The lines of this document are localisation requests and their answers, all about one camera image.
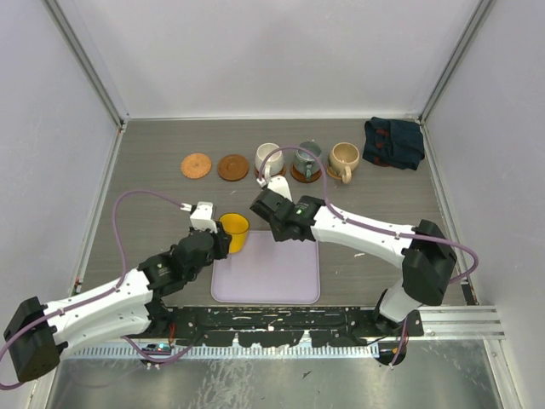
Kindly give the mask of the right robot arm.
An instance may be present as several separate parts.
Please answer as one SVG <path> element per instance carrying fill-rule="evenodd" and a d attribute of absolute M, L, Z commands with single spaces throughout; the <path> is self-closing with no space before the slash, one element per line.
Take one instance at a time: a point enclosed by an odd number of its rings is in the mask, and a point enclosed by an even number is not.
<path fill-rule="evenodd" d="M 269 224 L 277 242 L 311 240 L 350 247 L 381 258 L 401 278 L 380 296 L 373 323 L 382 335 L 398 333 L 408 314 L 442 304 L 456 265 L 452 245 L 434 222 L 413 227 L 376 221 L 341 210 L 325 199 L 303 196 L 293 202 L 264 188 L 250 209 Z"/>

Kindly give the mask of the yellow glass mug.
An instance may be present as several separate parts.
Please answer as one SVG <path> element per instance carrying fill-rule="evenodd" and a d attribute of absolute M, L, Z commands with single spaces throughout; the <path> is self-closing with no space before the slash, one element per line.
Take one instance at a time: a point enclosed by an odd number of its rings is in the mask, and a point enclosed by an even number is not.
<path fill-rule="evenodd" d="M 226 213 L 220 217 L 220 223 L 225 232 L 232 238 L 229 245 L 229 253 L 235 254 L 240 252 L 244 248 L 250 230 L 248 219 L 238 213 Z"/>

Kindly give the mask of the white ceramic mug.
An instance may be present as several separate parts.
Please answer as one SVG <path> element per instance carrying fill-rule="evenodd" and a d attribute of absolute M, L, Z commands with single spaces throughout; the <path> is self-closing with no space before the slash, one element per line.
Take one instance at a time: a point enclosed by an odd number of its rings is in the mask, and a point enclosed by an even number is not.
<path fill-rule="evenodd" d="M 284 166 L 284 155 L 282 151 L 277 151 L 273 155 L 270 156 L 268 161 L 265 163 L 264 166 L 261 166 L 263 164 L 264 159 L 267 157 L 269 153 L 274 151 L 275 149 L 278 149 L 278 145 L 275 143 L 264 143 L 258 146 L 255 152 L 255 167 L 259 169 L 260 176 L 264 176 L 264 168 L 267 167 L 269 170 L 272 171 L 273 174 L 278 173 L 282 167 Z"/>

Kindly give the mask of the grey-green ceramic mug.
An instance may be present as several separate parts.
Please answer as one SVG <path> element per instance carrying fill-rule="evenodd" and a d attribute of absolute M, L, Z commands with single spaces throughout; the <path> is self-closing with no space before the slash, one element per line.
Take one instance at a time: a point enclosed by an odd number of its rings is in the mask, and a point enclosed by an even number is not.
<path fill-rule="evenodd" d="M 307 178 L 320 169 L 322 149 L 314 141 L 304 141 L 295 152 L 293 165 Z"/>

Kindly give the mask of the light cork coaster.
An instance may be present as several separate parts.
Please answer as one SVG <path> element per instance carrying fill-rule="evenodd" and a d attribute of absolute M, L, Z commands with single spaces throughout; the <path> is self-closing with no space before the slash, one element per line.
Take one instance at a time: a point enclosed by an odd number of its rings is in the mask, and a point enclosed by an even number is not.
<path fill-rule="evenodd" d="M 212 169 L 211 159 L 203 153 L 192 153 L 181 162 L 181 173 L 188 179 L 200 179 Z"/>
<path fill-rule="evenodd" d="M 327 166 L 327 173 L 330 177 L 340 180 L 341 176 L 339 176 L 337 173 L 334 172 L 334 170 L 328 165 Z"/>

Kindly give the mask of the beige ceramic mug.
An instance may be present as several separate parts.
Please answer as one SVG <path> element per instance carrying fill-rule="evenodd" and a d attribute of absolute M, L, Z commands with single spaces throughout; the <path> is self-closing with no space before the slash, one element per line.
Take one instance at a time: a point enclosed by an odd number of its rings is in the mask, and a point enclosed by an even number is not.
<path fill-rule="evenodd" d="M 349 142 L 340 142 L 333 146 L 328 157 L 328 165 L 341 176 L 340 181 L 348 184 L 353 179 L 354 171 L 359 166 L 360 152 Z"/>

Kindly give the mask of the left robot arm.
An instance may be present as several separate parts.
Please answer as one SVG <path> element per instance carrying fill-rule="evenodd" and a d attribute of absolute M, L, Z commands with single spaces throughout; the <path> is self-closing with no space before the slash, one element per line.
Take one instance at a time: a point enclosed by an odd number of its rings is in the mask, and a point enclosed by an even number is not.
<path fill-rule="evenodd" d="M 115 337 L 162 337 L 170 328 L 163 297 L 182 290 L 201 270 L 227 257 L 232 237 L 192 229 L 168 251 L 151 256 L 122 278 L 56 302 L 21 302 L 8 323 L 2 355 L 19 383 L 55 369 L 69 354 Z"/>

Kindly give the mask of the dark wooden coaster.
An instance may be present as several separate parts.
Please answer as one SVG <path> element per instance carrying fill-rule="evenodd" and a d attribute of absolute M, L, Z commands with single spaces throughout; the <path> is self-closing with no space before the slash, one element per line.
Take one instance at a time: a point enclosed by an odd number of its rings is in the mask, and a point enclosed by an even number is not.
<path fill-rule="evenodd" d="M 218 175 L 225 181 L 240 181 L 247 176 L 249 169 L 248 159 L 240 154 L 229 154 L 217 165 Z"/>
<path fill-rule="evenodd" d="M 286 167 L 283 166 L 282 169 L 276 174 L 273 174 L 271 170 L 269 170 L 267 167 L 265 167 L 264 172 L 265 172 L 264 173 L 265 178 L 267 180 L 269 180 L 270 178 L 275 177 L 275 176 L 285 176 Z M 254 174 L 255 174 L 256 179 L 260 179 L 259 169 L 257 169 L 256 167 L 254 167 Z"/>
<path fill-rule="evenodd" d="M 318 170 L 316 173 L 313 173 L 310 175 L 309 178 L 307 178 L 303 173 L 301 173 L 293 164 L 291 165 L 290 167 L 290 174 L 292 175 L 292 177 L 300 182 L 300 183 L 313 183 L 315 181 L 317 181 L 321 175 L 322 175 L 322 171 L 321 170 Z"/>

